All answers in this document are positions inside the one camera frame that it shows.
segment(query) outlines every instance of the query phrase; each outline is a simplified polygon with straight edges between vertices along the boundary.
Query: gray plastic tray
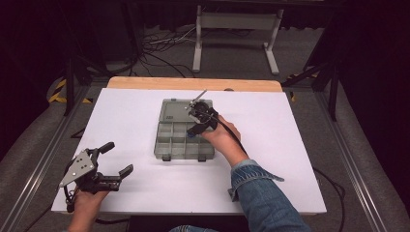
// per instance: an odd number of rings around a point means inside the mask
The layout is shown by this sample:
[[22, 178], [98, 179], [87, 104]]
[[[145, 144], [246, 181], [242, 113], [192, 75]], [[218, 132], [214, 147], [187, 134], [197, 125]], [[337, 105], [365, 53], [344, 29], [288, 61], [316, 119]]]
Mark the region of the gray plastic tray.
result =
[[[212, 107], [212, 101], [205, 102]], [[187, 137], [187, 129], [195, 125], [185, 109], [189, 104], [190, 100], [162, 101], [154, 150], [157, 159], [206, 161], [214, 158], [214, 147], [201, 135]]]

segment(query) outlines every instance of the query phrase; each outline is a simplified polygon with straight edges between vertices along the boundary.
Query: person's right hand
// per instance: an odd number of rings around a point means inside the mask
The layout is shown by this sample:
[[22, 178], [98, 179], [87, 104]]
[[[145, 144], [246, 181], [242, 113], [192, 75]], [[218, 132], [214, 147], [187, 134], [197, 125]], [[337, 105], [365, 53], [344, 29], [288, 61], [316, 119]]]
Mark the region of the person's right hand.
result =
[[[241, 134], [235, 128], [235, 125], [227, 122], [221, 115], [219, 116], [219, 119], [234, 132], [239, 140], [241, 140]], [[238, 142], [221, 124], [218, 124], [214, 131], [204, 131], [201, 135], [225, 156], [231, 166], [249, 158], [248, 155], [242, 151]]]

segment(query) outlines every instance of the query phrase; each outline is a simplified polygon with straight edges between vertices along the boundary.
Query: hand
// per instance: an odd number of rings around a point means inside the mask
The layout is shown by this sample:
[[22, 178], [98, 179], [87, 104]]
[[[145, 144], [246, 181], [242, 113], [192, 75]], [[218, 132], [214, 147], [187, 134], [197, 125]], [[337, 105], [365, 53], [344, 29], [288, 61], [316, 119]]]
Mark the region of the hand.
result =
[[[241, 140], [241, 134], [235, 128], [235, 125], [227, 122], [221, 115], [219, 116], [219, 119], [233, 131], [239, 140]], [[230, 135], [223, 125], [218, 124], [216, 130], [204, 131], [201, 135], [208, 140], [215, 149], [225, 156], [231, 166], [236, 165], [242, 160], [249, 159], [248, 155], [241, 149], [238, 142]]]
[[75, 195], [74, 213], [69, 232], [88, 232], [93, 228], [100, 206], [109, 191], [98, 191], [96, 194], [79, 190]]

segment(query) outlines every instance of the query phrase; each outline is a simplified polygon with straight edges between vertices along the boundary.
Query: wrist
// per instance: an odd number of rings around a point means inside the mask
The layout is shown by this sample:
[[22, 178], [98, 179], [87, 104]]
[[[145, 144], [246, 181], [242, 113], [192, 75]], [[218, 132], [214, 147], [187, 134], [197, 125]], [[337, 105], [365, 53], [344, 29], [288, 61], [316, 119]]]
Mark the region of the wrist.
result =
[[241, 149], [223, 154], [230, 166], [233, 167], [243, 160], [249, 160], [248, 155]]
[[92, 231], [95, 217], [89, 217], [87, 215], [74, 214], [72, 222], [68, 228], [69, 232], [89, 232]]

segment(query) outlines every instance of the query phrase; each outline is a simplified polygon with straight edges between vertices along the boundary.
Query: metal frame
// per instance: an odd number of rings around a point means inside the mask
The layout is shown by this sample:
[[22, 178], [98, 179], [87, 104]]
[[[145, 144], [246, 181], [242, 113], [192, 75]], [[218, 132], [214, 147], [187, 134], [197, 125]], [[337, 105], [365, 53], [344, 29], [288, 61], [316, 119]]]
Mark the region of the metal frame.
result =
[[344, 140], [343, 135], [341, 134], [338, 124], [334, 122], [331, 116], [328, 113], [328, 104], [324, 93], [315, 93], [316, 100], [319, 103], [319, 106], [323, 112], [323, 115], [326, 118], [329, 128], [334, 134], [338, 147], [341, 151], [341, 159], [343, 161], [344, 167], [349, 175], [349, 178], [353, 184], [353, 187], [359, 197], [362, 207], [365, 210], [368, 222], [373, 231], [384, 232], [387, 231], [386, 226], [381, 218], [376, 205], [371, 198], [370, 192], [367, 189], [367, 185], [362, 178], [362, 174], [359, 171], [359, 168], [356, 165], [356, 162], [353, 160], [353, 156], [350, 153], [350, 150]]
[[278, 10], [277, 14], [219, 14], [204, 13], [201, 6], [196, 10], [196, 43], [193, 54], [192, 70], [199, 73], [201, 69], [202, 56], [202, 28], [235, 28], [253, 30], [271, 30], [271, 38], [263, 44], [269, 67], [273, 75], [278, 75], [278, 65], [275, 60], [272, 48], [278, 34], [283, 10]]
[[23, 191], [21, 192], [20, 196], [15, 202], [15, 205], [10, 211], [6, 221], [4, 221], [4, 224], [0, 228], [0, 231], [10, 232], [16, 230], [24, 212], [27, 210], [31, 200], [36, 194], [37, 189], [42, 183], [43, 177], [45, 176], [45, 173], [51, 165], [51, 162], [56, 155], [57, 149], [60, 146], [61, 139], [64, 133], [66, 132], [70, 122], [73, 120], [73, 116], [78, 110], [81, 101], [85, 98], [88, 89], [89, 87], [80, 87], [75, 97], [75, 104], [73, 105], [73, 109], [68, 114], [68, 116], [63, 117], [63, 119], [61, 120], [57, 128], [57, 131], [54, 133], [53, 137], [51, 138], [51, 141], [48, 143], [48, 146], [45, 149], [33, 173], [28, 178], [28, 181]]

